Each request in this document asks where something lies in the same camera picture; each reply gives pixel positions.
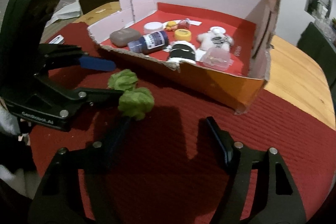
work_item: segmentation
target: orange cardboard box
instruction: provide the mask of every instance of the orange cardboard box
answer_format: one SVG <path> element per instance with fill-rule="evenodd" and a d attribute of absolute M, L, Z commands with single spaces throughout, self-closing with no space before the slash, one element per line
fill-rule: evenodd
<path fill-rule="evenodd" d="M 244 113 L 269 80 L 270 41 L 276 27 L 280 0 L 119 0 L 118 11 L 88 27 L 92 39 L 103 49 L 147 70 L 197 90 L 237 113 Z M 139 31 L 145 23 L 190 18 L 202 22 L 191 26 L 191 41 L 208 27 L 221 26 L 235 40 L 231 49 L 236 62 L 226 72 L 202 66 L 200 62 L 167 62 L 164 51 L 144 55 L 117 48 L 109 37 L 114 31 L 132 27 Z"/>

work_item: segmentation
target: bottle label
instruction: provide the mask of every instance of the bottle label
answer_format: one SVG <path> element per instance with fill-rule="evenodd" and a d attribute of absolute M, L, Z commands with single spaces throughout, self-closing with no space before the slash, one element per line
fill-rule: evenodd
<path fill-rule="evenodd" d="M 143 36 L 147 44 L 147 48 L 150 50 L 152 48 L 160 47 L 165 44 L 165 39 L 160 32 L 155 32 L 151 34 L 146 34 Z"/>

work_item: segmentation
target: cardboard box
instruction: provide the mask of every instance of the cardboard box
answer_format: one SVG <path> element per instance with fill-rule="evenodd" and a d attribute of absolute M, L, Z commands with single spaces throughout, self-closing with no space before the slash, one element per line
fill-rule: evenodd
<path fill-rule="evenodd" d="M 158 60 L 152 55 L 145 56 L 132 53 L 127 49 L 115 48 L 109 43 L 112 32 L 139 25 L 151 17 L 155 18 L 157 14 L 163 13 L 160 7 L 167 7 L 167 5 L 173 8 L 185 7 L 182 8 L 184 12 L 194 7 L 194 11 L 198 14 L 206 11 L 206 14 L 211 17 L 221 18 L 220 21 L 226 24 L 225 26 L 233 26 L 233 34 L 230 34 L 233 38 L 238 32 L 244 34 L 244 26 L 252 24 L 255 29 L 251 38 L 252 50 L 246 75 L 220 72 L 187 62 L 181 62 L 178 66 L 175 63 Z M 280 0 L 120 0 L 121 11 L 89 26 L 88 31 L 92 39 L 103 49 L 183 86 L 197 90 L 235 109 L 236 112 L 243 113 L 247 111 L 258 91 L 269 80 L 270 41 L 276 27 L 279 5 Z M 186 17 L 190 13 L 195 15 L 194 11 L 188 12 Z M 231 52 L 239 55 L 240 50 L 239 47 L 234 46 Z"/>

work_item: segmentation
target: green plush toy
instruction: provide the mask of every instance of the green plush toy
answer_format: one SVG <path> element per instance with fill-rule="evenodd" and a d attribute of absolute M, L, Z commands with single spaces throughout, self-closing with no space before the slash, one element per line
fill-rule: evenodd
<path fill-rule="evenodd" d="M 123 116 L 134 117 L 139 121 L 144 119 L 146 113 L 154 107 L 154 98 L 149 89 L 136 89 L 137 82 L 137 75 L 131 70 L 125 69 L 111 75 L 108 87 L 125 91 L 119 99 L 118 109 L 123 112 Z"/>

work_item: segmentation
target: red tablecloth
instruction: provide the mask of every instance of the red tablecloth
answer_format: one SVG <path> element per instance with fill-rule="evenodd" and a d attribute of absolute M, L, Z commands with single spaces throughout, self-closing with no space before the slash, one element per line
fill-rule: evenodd
<path fill-rule="evenodd" d="M 70 24 L 59 34 L 67 44 L 80 45 L 98 56 L 86 27 Z M 233 110 L 158 75 L 123 62 L 117 65 L 136 72 L 139 86 L 149 88 L 155 98 L 155 108 L 145 120 L 133 124 L 119 164 L 105 177 L 124 223 L 209 223 L 227 175 L 215 161 L 209 134 L 199 126 L 207 116 L 213 116 L 236 141 L 253 149 L 274 146 L 279 150 L 300 191 L 307 218 L 323 203 L 335 171 L 334 130 L 266 90 L 247 114 L 234 115 Z M 51 78 L 69 88 L 105 88 L 110 74 L 72 67 L 52 72 Z M 39 173 L 43 175 L 58 148 L 80 149 L 99 139 L 115 112 L 88 109 L 69 133 L 36 126 L 31 147 Z M 254 172 L 243 217 L 251 209 L 255 179 Z M 82 196 L 92 217 L 83 183 Z"/>

